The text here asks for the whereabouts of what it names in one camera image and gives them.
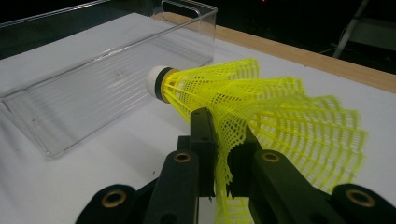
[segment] dark background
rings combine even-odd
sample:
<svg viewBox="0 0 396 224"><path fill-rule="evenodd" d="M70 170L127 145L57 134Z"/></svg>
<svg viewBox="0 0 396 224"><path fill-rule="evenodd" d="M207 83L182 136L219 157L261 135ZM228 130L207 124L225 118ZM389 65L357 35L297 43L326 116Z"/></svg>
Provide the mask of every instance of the dark background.
<svg viewBox="0 0 396 224"><path fill-rule="evenodd" d="M136 2L141 0L112 0ZM197 0L219 9L217 24L331 56L361 0ZM87 0L12 1L0 23L31 17ZM372 0L368 18L396 22L395 0ZM341 60L396 74L396 53L348 42Z"/></svg>

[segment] shuttlecock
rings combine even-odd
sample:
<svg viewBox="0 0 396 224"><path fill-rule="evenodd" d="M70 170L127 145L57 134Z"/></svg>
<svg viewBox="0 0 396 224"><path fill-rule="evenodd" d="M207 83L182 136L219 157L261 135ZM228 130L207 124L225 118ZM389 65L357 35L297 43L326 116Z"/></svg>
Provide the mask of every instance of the shuttlecock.
<svg viewBox="0 0 396 224"><path fill-rule="evenodd" d="M147 78L148 92L170 103L190 121L191 111L206 107L218 136L216 165L217 221L249 223L233 215L246 199L227 196L232 181L227 156L246 139L248 126L262 148L286 155L310 183L323 191L350 182L361 165L366 132L359 114L341 107L333 96L308 97L293 77L260 78L255 59L209 65L185 71L159 66Z"/></svg>

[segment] wooden surface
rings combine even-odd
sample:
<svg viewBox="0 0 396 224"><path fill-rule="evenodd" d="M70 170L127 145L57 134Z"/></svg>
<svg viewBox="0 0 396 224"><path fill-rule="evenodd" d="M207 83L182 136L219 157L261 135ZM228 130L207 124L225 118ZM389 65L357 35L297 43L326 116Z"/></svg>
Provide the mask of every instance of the wooden surface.
<svg viewBox="0 0 396 224"><path fill-rule="evenodd" d="M255 35L248 35L222 26L217 26L216 38L248 49L255 49L288 61L313 67L383 91L396 93L396 75L390 73L378 71L354 63L348 63Z"/></svg>

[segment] mounting hole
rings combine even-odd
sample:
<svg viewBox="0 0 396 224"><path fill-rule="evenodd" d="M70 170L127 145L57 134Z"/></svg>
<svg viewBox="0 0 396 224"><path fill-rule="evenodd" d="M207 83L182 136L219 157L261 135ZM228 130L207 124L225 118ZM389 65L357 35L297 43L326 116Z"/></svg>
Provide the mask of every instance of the mounting hole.
<svg viewBox="0 0 396 224"><path fill-rule="evenodd" d="M363 207L374 207L375 206L375 200L374 198L359 189L349 189L346 191L346 196L350 201L352 201L355 204L358 204Z"/></svg>
<svg viewBox="0 0 396 224"><path fill-rule="evenodd" d="M125 202L126 193L121 189L113 189L102 198L102 206L106 208L117 207Z"/></svg>
<svg viewBox="0 0 396 224"><path fill-rule="evenodd" d="M312 223L315 224L327 224L329 223L327 218L323 216L322 214L319 213L313 213L309 215L309 220L311 220Z"/></svg>
<svg viewBox="0 0 396 224"><path fill-rule="evenodd" d="M187 162L187 161L191 160L191 155L184 153L184 152L177 153L174 157L174 160L178 161L178 162Z"/></svg>
<svg viewBox="0 0 396 224"><path fill-rule="evenodd" d="M173 213L166 213L161 217L161 224L175 224L177 223L177 216Z"/></svg>
<svg viewBox="0 0 396 224"><path fill-rule="evenodd" d="M276 154L272 153L272 152L265 152L264 154L262 154L262 158L265 161L270 161L270 162L279 161L279 157Z"/></svg>

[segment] white table surface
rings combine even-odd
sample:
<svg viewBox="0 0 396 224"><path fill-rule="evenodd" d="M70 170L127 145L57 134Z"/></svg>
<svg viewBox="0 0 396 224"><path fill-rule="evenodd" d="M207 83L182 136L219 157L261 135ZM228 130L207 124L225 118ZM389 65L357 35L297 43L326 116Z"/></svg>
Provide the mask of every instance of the white table surface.
<svg viewBox="0 0 396 224"><path fill-rule="evenodd" d="M246 57L258 59L263 77L300 77L307 94L333 94L345 108L358 109L369 138L354 183L396 204L395 94L216 40L213 63ZM177 137L188 134L172 106L152 99L50 160L0 113L0 223L74 223L98 190L139 189L158 177ZM213 222L215 207L200 200L200 223Z"/></svg>

